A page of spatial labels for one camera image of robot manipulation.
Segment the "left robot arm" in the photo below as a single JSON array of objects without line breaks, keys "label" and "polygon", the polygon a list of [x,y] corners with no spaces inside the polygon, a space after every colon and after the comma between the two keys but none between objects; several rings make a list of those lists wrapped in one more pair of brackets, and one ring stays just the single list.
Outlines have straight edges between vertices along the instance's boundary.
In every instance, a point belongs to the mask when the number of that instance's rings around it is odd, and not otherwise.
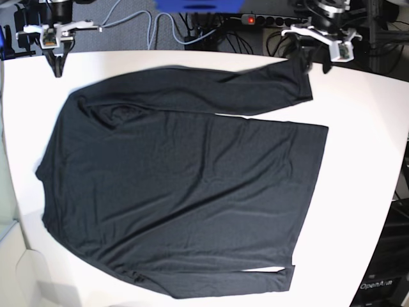
[{"label": "left robot arm", "polygon": [[304,8],[311,13],[304,24],[292,24],[281,31],[284,38],[295,39],[297,56],[301,59],[303,73],[313,67],[313,58],[320,50],[326,50],[323,57],[323,72],[328,73],[335,63],[354,60],[353,40],[362,35],[354,28],[347,28],[341,22],[350,9],[349,1],[303,1]]}]

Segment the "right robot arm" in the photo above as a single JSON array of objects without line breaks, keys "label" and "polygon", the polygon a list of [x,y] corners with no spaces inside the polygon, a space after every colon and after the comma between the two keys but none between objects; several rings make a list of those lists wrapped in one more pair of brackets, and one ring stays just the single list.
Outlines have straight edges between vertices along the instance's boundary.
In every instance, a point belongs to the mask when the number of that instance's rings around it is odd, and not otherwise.
[{"label": "right robot arm", "polygon": [[37,14],[35,24],[26,24],[16,37],[32,38],[41,49],[55,77],[63,75],[68,54],[75,46],[78,31],[102,31],[102,26],[92,20],[73,20],[75,4],[91,4],[91,1],[35,1],[29,9]]}]

